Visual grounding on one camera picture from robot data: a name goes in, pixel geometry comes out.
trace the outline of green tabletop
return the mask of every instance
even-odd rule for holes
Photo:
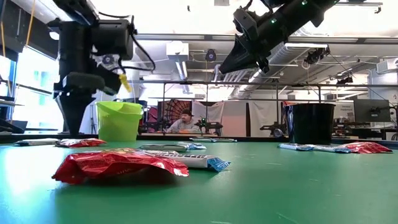
[[[96,149],[149,143],[165,142]],[[93,148],[0,146],[0,223],[398,223],[398,154],[205,145],[201,154],[232,162],[226,171],[85,185],[51,176],[67,154]]]

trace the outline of man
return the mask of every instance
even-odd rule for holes
[[[190,110],[183,110],[181,119],[174,122],[167,133],[199,133],[199,127],[195,125]]]

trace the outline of red chip bag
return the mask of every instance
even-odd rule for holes
[[[93,147],[106,144],[106,141],[100,139],[62,139],[56,146],[58,147]]]
[[[188,177],[188,167],[173,159],[157,157],[134,149],[113,149],[70,154],[52,178],[68,184],[81,184],[85,179],[114,177],[150,166]]]
[[[345,147],[351,150],[352,153],[360,153],[360,154],[392,152],[391,149],[384,147],[375,142],[354,142],[354,143],[344,144],[339,147]]]

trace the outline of black bin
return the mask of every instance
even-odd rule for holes
[[[329,103],[286,106],[289,141],[297,144],[330,144],[335,106]]]

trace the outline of lime green bin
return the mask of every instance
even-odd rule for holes
[[[114,101],[96,102],[98,137],[104,141],[135,141],[142,106]]]

